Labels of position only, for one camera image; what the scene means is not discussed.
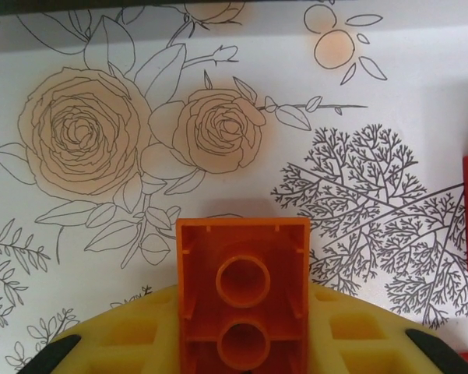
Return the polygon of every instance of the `white paper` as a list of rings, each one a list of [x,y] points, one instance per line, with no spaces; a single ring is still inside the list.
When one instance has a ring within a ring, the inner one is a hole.
[[[0,372],[217,215],[311,217],[312,279],[468,351],[466,153],[468,1],[1,17]]]

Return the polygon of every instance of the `orange-tinted rose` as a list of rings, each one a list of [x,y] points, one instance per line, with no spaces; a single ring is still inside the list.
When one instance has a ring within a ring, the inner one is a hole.
[[[244,7],[243,2],[185,4],[187,13],[200,23],[225,23],[233,20]]]
[[[135,84],[116,74],[63,69],[29,96],[19,131],[46,193],[103,203],[139,171],[150,109]]]
[[[150,117],[154,135],[174,149],[177,159],[217,174],[255,159],[265,123],[262,113],[236,90],[199,90],[187,104],[163,105]]]

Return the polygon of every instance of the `orange fruit drawing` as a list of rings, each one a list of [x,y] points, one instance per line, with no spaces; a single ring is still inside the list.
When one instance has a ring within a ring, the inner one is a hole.
[[[330,31],[315,45],[315,60],[324,69],[337,69],[345,65],[355,52],[355,43],[343,30]]]
[[[326,5],[313,5],[304,12],[304,24],[312,33],[322,34],[337,24],[336,14]]]

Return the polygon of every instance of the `orange lego brick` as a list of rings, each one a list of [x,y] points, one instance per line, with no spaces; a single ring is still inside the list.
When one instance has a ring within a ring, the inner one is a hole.
[[[306,374],[310,222],[177,222],[182,374]]]

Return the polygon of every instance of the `line drawing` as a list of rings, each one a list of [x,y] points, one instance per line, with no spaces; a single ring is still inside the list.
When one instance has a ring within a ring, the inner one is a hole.
[[[8,316],[13,310],[24,304],[21,293],[28,289],[14,274],[21,269],[27,275],[35,270],[47,273],[50,260],[43,246],[33,248],[33,235],[24,239],[23,229],[14,228],[14,223],[15,219],[10,220],[0,231],[0,329],[9,325]]]
[[[73,310],[74,309],[63,308],[62,311],[58,312],[50,319],[39,318],[38,324],[29,325],[26,329],[32,341],[28,341],[26,347],[32,348],[29,343],[31,343],[31,345],[34,344],[34,351],[33,349],[26,350],[24,347],[25,344],[17,341],[14,344],[14,355],[5,356],[7,364],[18,372],[47,344],[51,343],[57,335],[77,325],[79,321],[73,313]]]
[[[340,26],[339,19],[333,9],[324,4],[310,6],[303,16],[307,30],[320,36],[313,51],[317,64],[327,70],[342,67],[347,69],[341,79],[341,86],[350,82],[355,76],[358,62],[370,77],[382,81],[388,80],[372,58],[363,55],[357,56],[357,44],[367,46],[371,44],[370,40],[363,33],[354,34],[343,29],[345,26],[373,26],[382,20],[382,16],[377,14],[360,14],[350,17],[343,26]]]
[[[184,9],[194,24],[221,26],[235,23],[243,7],[232,2]],[[58,227],[58,263],[72,228],[84,227],[91,237],[84,252],[118,250],[121,268],[137,252],[159,265],[174,245],[181,213],[180,206],[155,206],[160,194],[190,193],[208,174],[246,168],[262,146],[267,115],[309,131],[308,115],[318,109],[343,115],[366,108],[324,104],[322,96],[305,104],[277,104],[267,96],[262,105],[242,79],[232,77],[230,86],[218,88],[205,69],[199,70],[205,88],[176,101],[184,69],[236,62],[238,47],[220,45],[189,58],[187,45],[175,43],[175,34],[165,48],[135,66],[135,43],[125,26],[138,22],[144,11],[122,9],[114,19],[94,19],[88,10],[71,12],[69,29],[51,15],[19,16],[42,44],[67,55],[83,53],[86,65],[46,77],[19,117],[22,142],[0,146],[0,165],[12,177],[64,201],[35,220]],[[70,43],[38,28],[41,20]],[[63,97],[69,97],[69,105]],[[122,126],[124,132],[114,131]]]
[[[429,192],[413,174],[413,151],[382,125],[348,133],[316,129],[304,166],[287,164],[272,191],[311,219],[313,281],[357,296],[378,271],[390,309],[438,328],[447,305],[468,318],[463,184]]]
[[[226,25],[229,23],[240,25],[239,22],[235,21],[235,18],[242,11],[244,5],[244,2],[224,2],[220,4],[180,4],[168,6],[183,14],[184,22],[174,32],[167,43],[167,47],[173,45],[175,40],[187,29],[190,29],[188,38],[191,38],[197,26],[200,26],[204,30],[209,30],[212,25]]]
[[[138,298],[141,298],[145,295],[149,295],[152,293],[153,293],[153,288],[147,284],[145,286],[142,286],[141,291],[137,294],[134,294],[131,298],[124,299],[122,302],[112,302],[109,306],[111,307],[111,309],[114,309],[114,308],[117,308],[118,306],[127,304],[129,302],[133,302],[134,300],[137,300]]]

